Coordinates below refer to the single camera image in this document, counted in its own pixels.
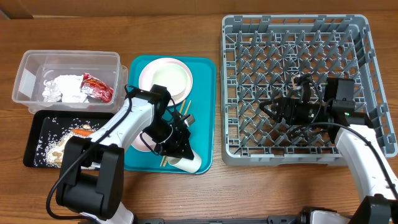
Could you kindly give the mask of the white cup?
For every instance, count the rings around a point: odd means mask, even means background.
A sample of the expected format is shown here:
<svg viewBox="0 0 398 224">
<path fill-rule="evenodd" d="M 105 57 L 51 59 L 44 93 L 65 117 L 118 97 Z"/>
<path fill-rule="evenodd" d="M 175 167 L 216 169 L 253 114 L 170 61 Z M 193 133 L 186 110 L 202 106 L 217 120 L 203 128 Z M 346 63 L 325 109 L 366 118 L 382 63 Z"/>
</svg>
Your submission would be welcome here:
<svg viewBox="0 0 398 224">
<path fill-rule="evenodd" d="M 168 157 L 168 164 L 178 170 L 193 174 L 201 167 L 202 159 L 194 150 L 192 152 L 193 159 Z"/>
</svg>

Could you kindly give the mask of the small pink bowl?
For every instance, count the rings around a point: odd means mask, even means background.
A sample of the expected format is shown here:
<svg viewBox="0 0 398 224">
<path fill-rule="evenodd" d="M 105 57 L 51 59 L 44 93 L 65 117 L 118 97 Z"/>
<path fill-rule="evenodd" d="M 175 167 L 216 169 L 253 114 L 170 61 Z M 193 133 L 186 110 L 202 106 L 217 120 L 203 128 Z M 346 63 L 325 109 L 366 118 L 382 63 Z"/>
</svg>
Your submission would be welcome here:
<svg viewBox="0 0 398 224">
<path fill-rule="evenodd" d="M 144 141 L 147 143 L 148 146 L 150 146 L 152 149 L 155 148 L 155 142 L 148 136 L 142 135 Z M 132 142 L 131 146 L 141 152 L 150 152 L 150 149 L 144 144 L 144 142 L 140 139 L 138 136 L 135 138 L 135 140 Z"/>
</svg>

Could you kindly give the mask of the orange carrot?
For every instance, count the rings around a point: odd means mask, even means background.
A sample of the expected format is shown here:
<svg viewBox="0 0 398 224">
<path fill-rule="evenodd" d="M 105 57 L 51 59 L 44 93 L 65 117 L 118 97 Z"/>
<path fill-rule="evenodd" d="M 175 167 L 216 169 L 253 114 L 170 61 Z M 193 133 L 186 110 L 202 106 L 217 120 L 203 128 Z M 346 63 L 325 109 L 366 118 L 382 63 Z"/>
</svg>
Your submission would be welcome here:
<svg viewBox="0 0 398 224">
<path fill-rule="evenodd" d="M 77 135 L 84 136 L 84 137 L 87 137 L 94 133 L 94 131 L 87 130 L 87 129 L 72 129 L 72 132 Z"/>
</svg>

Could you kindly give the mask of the red snack wrapper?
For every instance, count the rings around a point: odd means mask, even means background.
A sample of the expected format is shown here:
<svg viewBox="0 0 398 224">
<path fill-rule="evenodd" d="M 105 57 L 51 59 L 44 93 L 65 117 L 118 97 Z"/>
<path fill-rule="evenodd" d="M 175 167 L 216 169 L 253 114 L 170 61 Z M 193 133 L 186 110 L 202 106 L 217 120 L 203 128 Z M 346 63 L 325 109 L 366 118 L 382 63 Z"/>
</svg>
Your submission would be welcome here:
<svg viewBox="0 0 398 224">
<path fill-rule="evenodd" d="M 81 92 L 88 96 L 101 100 L 104 103 L 109 103 L 113 98 L 113 89 L 100 79 L 90 75 L 83 74 L 83 79 L 80 85 Z"/>
</svg>

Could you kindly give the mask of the white napkin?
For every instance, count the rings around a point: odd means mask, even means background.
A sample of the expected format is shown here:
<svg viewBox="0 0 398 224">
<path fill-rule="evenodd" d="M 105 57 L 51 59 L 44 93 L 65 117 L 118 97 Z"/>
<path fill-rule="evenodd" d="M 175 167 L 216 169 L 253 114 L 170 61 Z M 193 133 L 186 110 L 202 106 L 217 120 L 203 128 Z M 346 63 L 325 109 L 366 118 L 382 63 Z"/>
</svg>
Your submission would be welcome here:
<svg viewBox="0 0 398 224">
<path fill-rule="evenodd" d="M 82 81 L 83 75 L 60 75 L 54 80 L 62 94 L 63 103 L 89 103 L 88 95 L 80 90 Z"/>
</svg>

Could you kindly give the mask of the peanuts and rice scraps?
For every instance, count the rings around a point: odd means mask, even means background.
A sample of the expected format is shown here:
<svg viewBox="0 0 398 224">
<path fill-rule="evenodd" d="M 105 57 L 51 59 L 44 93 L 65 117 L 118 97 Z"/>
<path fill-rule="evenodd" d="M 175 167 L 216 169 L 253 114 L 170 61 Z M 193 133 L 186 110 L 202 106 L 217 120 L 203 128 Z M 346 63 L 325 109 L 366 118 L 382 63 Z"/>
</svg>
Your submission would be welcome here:
<svg viewBox="0 0 398 224">
<path fill-rule="evenodd" d="M 86 138 L 72 132 L 72 129 L 97 131 L 105 119 L 46 117 L 40 130 L 34 152 L 34 167 L 61 168 L 64 150 L 71 137 Z"/>
</svg>

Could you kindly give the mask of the aluminium foil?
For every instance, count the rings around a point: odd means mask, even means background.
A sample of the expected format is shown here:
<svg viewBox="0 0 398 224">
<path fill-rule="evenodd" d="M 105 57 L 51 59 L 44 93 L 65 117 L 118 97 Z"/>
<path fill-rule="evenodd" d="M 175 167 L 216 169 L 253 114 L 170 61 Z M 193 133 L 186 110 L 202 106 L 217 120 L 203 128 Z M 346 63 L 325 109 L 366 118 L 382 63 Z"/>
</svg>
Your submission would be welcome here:
<svg viewBox="0 0 398 224">
<path fill-rule="evenodd" d="M 44 81 L 44 91 L 42 92 L 42 96 L 44 98 L 44 102 L 59 102 L 62 100 L 62 92 L 60 91 L 58 85 L 54 80 Z"/>
</svg>

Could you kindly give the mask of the white bowl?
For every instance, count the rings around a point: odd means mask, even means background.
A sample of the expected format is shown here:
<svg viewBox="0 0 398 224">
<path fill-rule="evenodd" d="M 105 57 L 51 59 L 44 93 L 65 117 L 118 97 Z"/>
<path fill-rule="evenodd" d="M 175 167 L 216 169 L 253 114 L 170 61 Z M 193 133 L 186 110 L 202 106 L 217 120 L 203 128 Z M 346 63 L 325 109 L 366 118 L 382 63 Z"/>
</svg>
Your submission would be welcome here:
<svg viewBox="0 0 398 224">
<path fill-rule="evenodd" d="M 154 72 L 152 84 L 166 87 L 175 96 L 186 89 L 188 78 L 188 72 L 181 65 L 166 63 Z"/>
</svg>

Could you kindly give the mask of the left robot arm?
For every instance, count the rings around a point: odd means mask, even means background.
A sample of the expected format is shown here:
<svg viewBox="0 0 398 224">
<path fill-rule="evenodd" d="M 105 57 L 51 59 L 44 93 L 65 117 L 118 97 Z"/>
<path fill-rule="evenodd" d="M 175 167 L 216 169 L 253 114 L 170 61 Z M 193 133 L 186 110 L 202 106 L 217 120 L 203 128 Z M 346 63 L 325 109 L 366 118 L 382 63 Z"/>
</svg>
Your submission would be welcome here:
<svg viewBox="0 0 398 224">
<path fill-rule="evenodd" d="M 166 87 L 153 85 L 149 91 L 125 85 L 122 108 L 99 130 L 86 138 L 71 137 L 64 148 L 60 175 L 46 201 L 47 213 L 54 219 L 62 215 L 50 208 L 54 198 L 60 206 L 76 214 L 76 220 L 90 223 L 135 223 L 134 214 L 122 203 L 124 155 L 135 138 L 147 134 L 154 142 L 156 156 L 193 161 L 197 154 L 190 146 L 188 130 L 195 119 L 191 114 L 170 112 L 172 101 Z"/>
</svg>

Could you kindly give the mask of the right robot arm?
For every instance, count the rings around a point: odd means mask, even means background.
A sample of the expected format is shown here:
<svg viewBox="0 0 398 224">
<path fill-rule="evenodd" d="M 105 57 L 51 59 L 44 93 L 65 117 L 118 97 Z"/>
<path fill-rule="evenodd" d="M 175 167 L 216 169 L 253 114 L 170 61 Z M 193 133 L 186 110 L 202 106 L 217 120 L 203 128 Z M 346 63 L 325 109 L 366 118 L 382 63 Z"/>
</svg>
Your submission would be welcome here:
<svg viewBox="0 0 398 224">
<path fill-rule="evenodd" d="M 294 128 L 288 136 L 300 136 L 308 128 L 325 130 L 346 161 L 354 178 L 360 206 L 351 218 L 314 208 L 304 213 L 304 223 L 397 223 L 397 176 L 379 147 L 376 131 L 366 113 L 355 113 L 345 101 L 342 110 L 332 103 L 304 103 L 295 98 L 263 101 L 259 109 L 275 122 Z"/>
</svg>

